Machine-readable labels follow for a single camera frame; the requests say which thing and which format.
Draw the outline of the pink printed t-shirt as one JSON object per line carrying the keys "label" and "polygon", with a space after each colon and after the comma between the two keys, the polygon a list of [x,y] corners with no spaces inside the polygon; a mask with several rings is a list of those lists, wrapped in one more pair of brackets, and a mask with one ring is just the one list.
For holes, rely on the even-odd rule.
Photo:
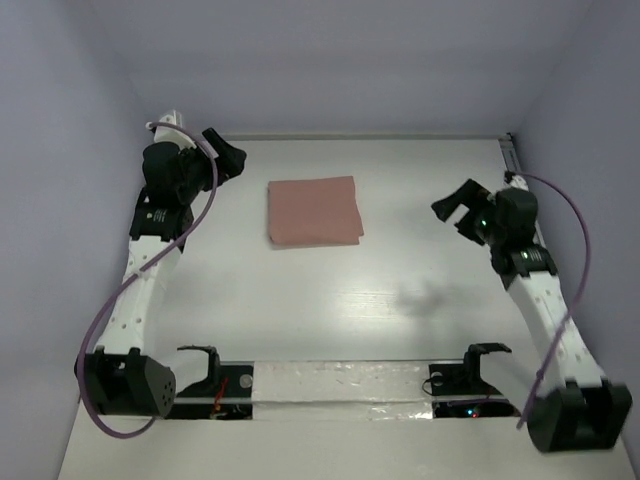
{"label": "pink printed t-shirt", "polygon": [[268,235],[278,247],[357,245],[364,235],[351,176],[271,181]]}

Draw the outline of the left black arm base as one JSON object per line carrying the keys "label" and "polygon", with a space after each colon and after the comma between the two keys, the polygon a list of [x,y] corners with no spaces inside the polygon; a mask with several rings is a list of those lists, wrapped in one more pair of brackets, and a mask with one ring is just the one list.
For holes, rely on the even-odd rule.
{"label": "left black arm base", "polygon": [[167,419],[251,420],[253,363],[223,363],[217,385],[205,379],[178,394]]}

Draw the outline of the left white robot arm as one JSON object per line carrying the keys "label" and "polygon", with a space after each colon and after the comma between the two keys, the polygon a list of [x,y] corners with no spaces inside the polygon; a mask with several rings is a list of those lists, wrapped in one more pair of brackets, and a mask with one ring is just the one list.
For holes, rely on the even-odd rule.
{"label": "left white robot arm", "polygon": [[242,174],[247,158],[213,128],[195,138],[167,121],[149,125],[144,185],[129,229],[119,289],[99,311],[76,360],[81,398],[93,416],[167,416],[182,392],[173,368],[154,359],[154,327],[187,238],[203,221],[192,204]]}

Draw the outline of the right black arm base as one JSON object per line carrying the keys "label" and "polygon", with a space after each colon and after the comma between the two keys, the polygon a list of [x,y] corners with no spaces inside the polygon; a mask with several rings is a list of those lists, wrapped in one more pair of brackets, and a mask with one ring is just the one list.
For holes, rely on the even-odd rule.
{"label": "right black arm base", "polygon": [[520,412],[492,385],[481,378],[481,357],[511,353],[503,343],[471,344],[461,361],[431,363],[422,383],[425,394],[434,398],[436,418],[519,417]]}

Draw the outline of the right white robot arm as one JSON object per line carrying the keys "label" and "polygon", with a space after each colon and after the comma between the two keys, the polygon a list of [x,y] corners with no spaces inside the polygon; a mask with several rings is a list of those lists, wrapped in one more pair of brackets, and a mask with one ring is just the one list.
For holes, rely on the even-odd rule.
{"label": "right white robot arm", "polygon": [[458,233],[488,247],[491,267],[520,311],[541,364],[530,374],[507,345],[475,343],[459,363],[430,365],[424,392],[473,405],[501,396],[542,453],[613,449],[632,395],[608,379],[572,319],[581,297],[563,297],[556,263],[537,237],[536,196],[522,176],[509,172],[496,192],[469,179],[431,208],[445,222],[460,206],[467,211],[455,225]]}

